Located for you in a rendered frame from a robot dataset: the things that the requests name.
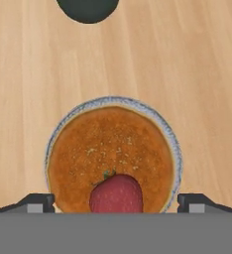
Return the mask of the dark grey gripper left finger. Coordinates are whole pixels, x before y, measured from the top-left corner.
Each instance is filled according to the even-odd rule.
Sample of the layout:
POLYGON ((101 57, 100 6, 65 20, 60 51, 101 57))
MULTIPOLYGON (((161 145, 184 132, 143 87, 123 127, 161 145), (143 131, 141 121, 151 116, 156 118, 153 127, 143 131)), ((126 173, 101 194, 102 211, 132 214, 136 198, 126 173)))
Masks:
POLYGON ((17 203, 0 207, 0 212, 54 213, 55 196, 51 193, 29 193, 17 203))

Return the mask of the brown round pancake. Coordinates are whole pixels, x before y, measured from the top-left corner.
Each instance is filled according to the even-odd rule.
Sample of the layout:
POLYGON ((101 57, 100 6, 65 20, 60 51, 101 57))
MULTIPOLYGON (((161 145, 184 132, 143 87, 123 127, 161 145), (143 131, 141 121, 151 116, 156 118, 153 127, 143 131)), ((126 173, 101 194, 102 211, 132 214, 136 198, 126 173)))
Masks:
POLYGON ((88 212, 91 190, 104 176, 120 174, 139 182, 145 212, 164 208, 173 185, 173 157, 152 120, 122 107, 105 107, 80 114, 59 132, 48 180, 61 211, 88 212))

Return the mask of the red strawberry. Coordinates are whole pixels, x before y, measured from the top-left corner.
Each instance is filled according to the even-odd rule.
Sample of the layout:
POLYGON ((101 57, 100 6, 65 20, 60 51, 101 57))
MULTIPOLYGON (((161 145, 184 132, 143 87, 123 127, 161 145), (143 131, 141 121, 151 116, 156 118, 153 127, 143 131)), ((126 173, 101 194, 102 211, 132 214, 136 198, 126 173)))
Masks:
POLYGON ((94 188, 90 194, 89 206, 96 213, 142 212, 142 190, 133 177, 114 175, 94 188))

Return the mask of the dark green round object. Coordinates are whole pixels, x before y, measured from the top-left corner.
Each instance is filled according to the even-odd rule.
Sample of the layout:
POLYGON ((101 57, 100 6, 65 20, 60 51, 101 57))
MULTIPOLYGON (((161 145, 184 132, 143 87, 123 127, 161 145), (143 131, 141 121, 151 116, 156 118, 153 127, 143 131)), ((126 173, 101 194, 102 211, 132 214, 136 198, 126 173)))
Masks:
POLYGON ((105 20, 117 8, 119 0, 57 0, 59 7, 70 19, 82 24, 105 20))

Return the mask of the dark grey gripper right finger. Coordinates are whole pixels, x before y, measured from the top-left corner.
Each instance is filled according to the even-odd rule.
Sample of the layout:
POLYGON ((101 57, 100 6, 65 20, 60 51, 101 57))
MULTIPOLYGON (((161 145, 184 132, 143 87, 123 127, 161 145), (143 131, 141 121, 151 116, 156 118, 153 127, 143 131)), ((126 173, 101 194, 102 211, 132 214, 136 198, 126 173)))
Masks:
POLYGON ((177 203, 178 213, 232 212, 232 207, 215 203, 203 193, 180 193, 177 203))

